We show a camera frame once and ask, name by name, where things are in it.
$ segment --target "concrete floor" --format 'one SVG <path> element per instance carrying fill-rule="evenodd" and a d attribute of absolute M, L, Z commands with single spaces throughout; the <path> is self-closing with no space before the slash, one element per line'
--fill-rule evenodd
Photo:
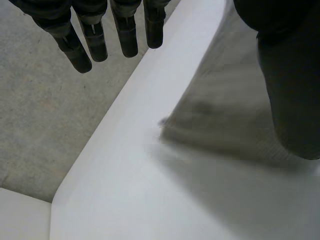
<path fill-rule="evenodd" d="M 179 1 L 171 1 L 167 16 Z M 51 202 L 148 49 L 143 7 L 135 14 L 138 55 L 122 55 L 108 8 L 102 22 L 109 56 L 92 62 L 86 74 L 78 73 L 54 39 L 10 2 L 2 1 L 0 19 L 0 187 Z M 74 13 L 71 21 L 84 43 Z"/>

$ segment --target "white surface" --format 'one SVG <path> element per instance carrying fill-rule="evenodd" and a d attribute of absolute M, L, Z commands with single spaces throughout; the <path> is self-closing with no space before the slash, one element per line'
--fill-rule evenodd
<path fill-rule="evenodd" d="M 59 187 L 50 240 L 191 240 L 218 228 L 145 148 L 191 81 L 223 10 L 223 0 L 181 1 L 163 46 L 148 50 Z"/>
<path fill-rule="evenodd" d="M 223 15 L 183 0 L 59 187 L 50 240 L 317 240 L 320 183 L 164 144 Z"/>
<path fill-rule="evenodd" d="M 0 239 L 49 240 L 51 204 L 0 188 Z"/>

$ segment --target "gray floor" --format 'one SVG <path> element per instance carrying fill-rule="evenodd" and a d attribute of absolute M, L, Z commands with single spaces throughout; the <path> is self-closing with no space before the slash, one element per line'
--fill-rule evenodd
<path fill-rule="evenodd" d="M 168 16 L 179 1 L 167 6 Z M 1 1 L 0 187 L 52 201 L 148 49 L 142 6 L 135 19 L 138 55 L 122 55 L 108 8 L 102 22 L 109 57 L 92 62 L 92 70 L 80 74 L 49 34 L 8 1 Z M 84 43 L 74 14 L 72 23 Z"/>

